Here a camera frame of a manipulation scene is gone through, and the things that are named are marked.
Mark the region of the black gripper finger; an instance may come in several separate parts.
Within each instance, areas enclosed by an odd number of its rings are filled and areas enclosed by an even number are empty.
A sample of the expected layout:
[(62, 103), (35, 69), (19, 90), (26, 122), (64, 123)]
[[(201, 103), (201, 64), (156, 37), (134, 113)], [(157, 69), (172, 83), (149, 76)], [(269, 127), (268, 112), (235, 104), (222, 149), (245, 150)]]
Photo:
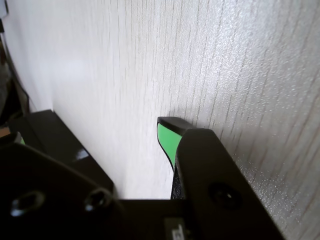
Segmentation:
[(19, 142), (0, 139), (3, 240), (130, 240), (119, 204), (94, 181)]
[(281, 240), (283, 235), (216, 134), (157, 118), (157, 139), (178, 176), (196, 240)]

